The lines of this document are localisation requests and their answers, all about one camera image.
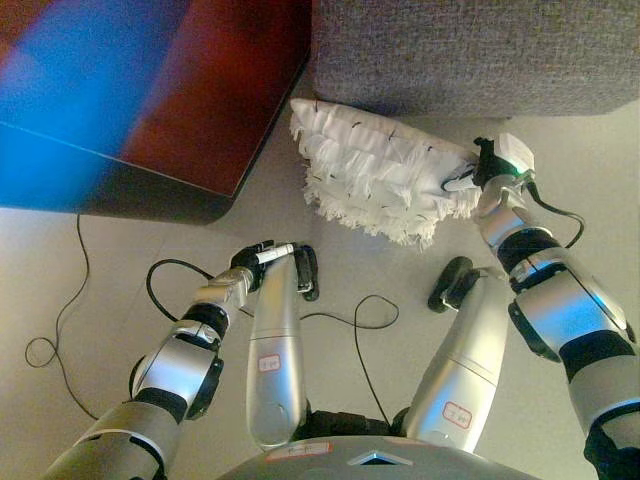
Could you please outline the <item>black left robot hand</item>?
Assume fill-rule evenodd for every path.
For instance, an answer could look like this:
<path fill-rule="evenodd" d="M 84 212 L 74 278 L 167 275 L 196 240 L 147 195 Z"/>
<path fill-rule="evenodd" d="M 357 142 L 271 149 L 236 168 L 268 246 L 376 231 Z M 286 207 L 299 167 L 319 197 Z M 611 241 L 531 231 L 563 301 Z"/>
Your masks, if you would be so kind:
<path fill-rule="evenodd" d="M 247 287 L 249 293 L 256 291 L 264 278 L 266 265 L 294 252 L 293 243 L 277 245 L 274 240 L 265 240 L 248 246 L 236 253 L 230 262 L 231 268 L 245 268 L 251 273 Z"/>

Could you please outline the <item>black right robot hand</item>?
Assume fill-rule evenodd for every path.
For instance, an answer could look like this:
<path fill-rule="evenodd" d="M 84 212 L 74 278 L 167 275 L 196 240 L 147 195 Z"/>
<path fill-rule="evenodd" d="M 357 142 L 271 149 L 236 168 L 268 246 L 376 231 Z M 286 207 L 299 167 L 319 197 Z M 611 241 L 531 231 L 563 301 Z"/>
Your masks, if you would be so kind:
<path fill-rule="evenodd" d="M 501 175 L 519 177 L 535 170 L 535 157 L 531 149 L 510 133 L 500 133 L 496 139 L 477 137 L 479 159 L 466 166 L 460 174 L 446 179 L 441 188 L 445 192 L 460 192 L 484 187 Z"/>

